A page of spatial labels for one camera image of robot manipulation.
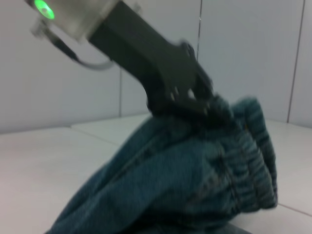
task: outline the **green led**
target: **green led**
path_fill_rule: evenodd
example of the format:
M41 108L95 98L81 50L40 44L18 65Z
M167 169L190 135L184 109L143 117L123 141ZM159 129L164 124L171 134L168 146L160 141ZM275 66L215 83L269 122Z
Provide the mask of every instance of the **green led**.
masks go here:
M35 5L40 13L48 19L53 20L55 18L52 9L43 0L35 0Z

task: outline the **crumpled jeans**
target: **crumpled jeans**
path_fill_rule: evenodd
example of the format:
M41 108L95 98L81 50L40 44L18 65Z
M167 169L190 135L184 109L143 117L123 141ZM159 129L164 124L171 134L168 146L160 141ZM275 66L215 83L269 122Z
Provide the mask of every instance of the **crumpled jeans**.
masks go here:
M243 234L228 222L277 205L273 146L258 101L211 111L209 129L153 117L72 198L48 234Z

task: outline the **bolt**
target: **bolt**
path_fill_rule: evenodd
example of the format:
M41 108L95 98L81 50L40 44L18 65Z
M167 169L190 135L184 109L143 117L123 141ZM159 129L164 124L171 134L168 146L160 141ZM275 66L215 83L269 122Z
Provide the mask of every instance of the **bolt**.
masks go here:
M171 93L170 96L171 96L172 101L176 100L175 95L173 93Z
M176 93L177 95L179 95L179 90L178 90L177 87L175 87L175 93Z

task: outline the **metal cylinder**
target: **metal cylinder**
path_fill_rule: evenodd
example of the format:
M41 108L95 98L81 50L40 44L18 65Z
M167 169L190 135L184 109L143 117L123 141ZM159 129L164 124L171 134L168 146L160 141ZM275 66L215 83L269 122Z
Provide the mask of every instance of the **metal cylinder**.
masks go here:
M54 13L54 18L50 19L50 21L73 39L81 41L88 39L92 35L94 30L121 0L25 1L36 10L38 10L36 1L46 3Z

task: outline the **wall seam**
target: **wall seam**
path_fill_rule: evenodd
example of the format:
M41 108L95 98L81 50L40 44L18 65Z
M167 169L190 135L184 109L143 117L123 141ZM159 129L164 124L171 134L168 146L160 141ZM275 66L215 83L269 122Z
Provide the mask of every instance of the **wall seam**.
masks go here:
M122 115L122 69L119 70L119 117Z
M298 59L299 59L299 51L300 51L300 43L301 43L301 35L302 35L302 25L303 25L303 17L304 17L304 12L305 12L305 6L306 6L306 0L303 0L301 22L300 22L300 30L299 30L299 39L298 39L296 61L295 61L295 66L294 66L293 79L292 79L292 91L291 91L291 98L290 98L290 103L289 103L289 108L288 108L287 123L290 122L291 111L292 111L293 92L294 92L294 85L295 85L296 74L297 74L297 67L298 67Z
M198 41L197 41L197 61L199 55L199 42L200 42L200 30L201 30L201 14L203 9L203 0L200 0L200 12L199 12L199 26L198 26Z

